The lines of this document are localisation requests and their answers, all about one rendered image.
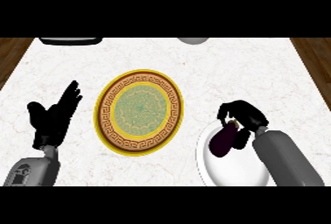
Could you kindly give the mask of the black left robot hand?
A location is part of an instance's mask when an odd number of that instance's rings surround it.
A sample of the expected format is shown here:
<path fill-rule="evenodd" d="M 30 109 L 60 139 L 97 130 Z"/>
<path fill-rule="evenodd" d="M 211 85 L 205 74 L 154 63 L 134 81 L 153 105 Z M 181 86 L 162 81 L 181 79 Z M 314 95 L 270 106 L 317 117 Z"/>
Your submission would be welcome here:
<path fill-rule="evenodd" d="M 79 82 L 75 80 L 51 108 L 45 108 L 36 101 L 27 104 L 30 123 L 36 128 L 35 149 L 41 150 L 48 145 L 58 147 L 63 144 L 82 98 Z"/>

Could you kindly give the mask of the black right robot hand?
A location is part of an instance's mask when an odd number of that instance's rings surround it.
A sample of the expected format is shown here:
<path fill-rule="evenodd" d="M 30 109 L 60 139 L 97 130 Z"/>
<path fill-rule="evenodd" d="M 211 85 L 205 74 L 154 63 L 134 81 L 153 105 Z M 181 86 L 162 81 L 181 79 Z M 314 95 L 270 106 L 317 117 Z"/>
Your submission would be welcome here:
<path fill-rule="evenodd" d="M 256 132 L 261 127 L 267 127 L 270 121 L 264 112 L 245 100 L 222 104 L 218 113 L 218 119 L 222 121 L 222 124 L 225 124 L 227 116 L 234 118 L 243 125 L 233 142 L 233 147 L 242 150 L 247 145 L 252 133 Z"/>

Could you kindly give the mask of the dark purple eggplant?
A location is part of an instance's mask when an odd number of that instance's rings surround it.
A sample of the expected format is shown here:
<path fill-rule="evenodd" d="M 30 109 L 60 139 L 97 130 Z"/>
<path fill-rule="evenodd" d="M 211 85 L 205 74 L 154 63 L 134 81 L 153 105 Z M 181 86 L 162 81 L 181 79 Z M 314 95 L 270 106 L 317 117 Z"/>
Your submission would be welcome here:
<path fill-rule="evenodd" d="M 225 157 L 231 151 L 239 129 L 240 129 L 239 122 L 236 120 L 231 120 L 212 137 L 209 148 L 212 154 L 218 158 Z"/>

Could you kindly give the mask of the white plate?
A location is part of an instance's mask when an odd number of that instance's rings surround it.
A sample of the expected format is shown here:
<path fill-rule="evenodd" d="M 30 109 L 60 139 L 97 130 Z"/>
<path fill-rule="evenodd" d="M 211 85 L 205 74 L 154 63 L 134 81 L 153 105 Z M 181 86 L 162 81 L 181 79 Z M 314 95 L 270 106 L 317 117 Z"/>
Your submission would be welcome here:
<path fill-rule="evenodd" d="M 224 157 L 212 154 L 209 144 L 222 128 L 222 122 L 213 121 L 197 144 L 196 159 L 203 183 L 208 186 L 274 186 L 274 178 L 255 152 L 253 136 L 243 150 L 231 149 Z"/>

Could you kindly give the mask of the yellow patterned plate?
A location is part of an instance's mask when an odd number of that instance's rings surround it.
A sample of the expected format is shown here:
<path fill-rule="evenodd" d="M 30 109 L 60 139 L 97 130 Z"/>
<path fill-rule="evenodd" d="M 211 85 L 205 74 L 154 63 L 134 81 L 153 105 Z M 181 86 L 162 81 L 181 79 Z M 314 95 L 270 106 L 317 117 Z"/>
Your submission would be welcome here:
<path fill-rule="evenodd" d="M 94 123 L 100 140 L 119 154 L 143 156 L 157 151 L 174 139 L 182 118 L 182 92 L 162 72 L 129 71 L 106 86 Z"/>

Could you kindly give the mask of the grey round object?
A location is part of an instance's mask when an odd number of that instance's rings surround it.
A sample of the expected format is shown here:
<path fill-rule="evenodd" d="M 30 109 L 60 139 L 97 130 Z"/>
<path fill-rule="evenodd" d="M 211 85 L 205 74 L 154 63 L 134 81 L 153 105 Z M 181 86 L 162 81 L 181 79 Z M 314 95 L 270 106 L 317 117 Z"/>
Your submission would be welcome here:
<path fill-rule="evenodd" d="M 200 45 L 209 38 L 178 38 L 188 45 Z"/>

